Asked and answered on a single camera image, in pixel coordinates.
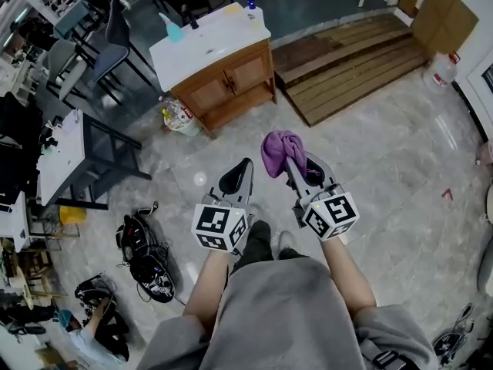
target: purple towel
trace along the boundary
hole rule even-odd
[[[294,159],[304,177],[307,176],[307,155],[300,137],[289,130],[274,130],[262,142],[262,160],[267,173],[278,177],[286,170],[287,156]]]

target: gray shirt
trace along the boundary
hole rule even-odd
[[[162,322],[138,370],[349,369],[373,365],[361,353],[397,353],[435,370],[433,349],[398,305],[368,308],[354,322],[326,266],[311,259],[249,264],[230,278],[210,341],[198,319]]]
[[[72,342],[80,352],[102,365],[115,366],[125,363],[121,355],[114,355],[99,343],[88,328],[72,330],[69,333]]]

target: wooden cabinet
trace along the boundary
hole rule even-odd
[[[275,103],[272,56],[267,40],[215,62],[181,82],[171,93],[213,136],[214,130],[269,99]]]

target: cabinet handle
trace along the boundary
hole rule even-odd
[[[233,91],[236,91],[236,83],[233,81],[233,78],[228,77],[228,80],[230,81],[231,87],[233,88]]]
[[[226,87],[226,89],[232,92],[230,84],[225,79],[223,79],[223,85]]]

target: wooden pallet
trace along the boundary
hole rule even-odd
[[[393,15],[353,22],[279,49],[273,60],[280,86],[309,126],[427,61],[409,28]]]

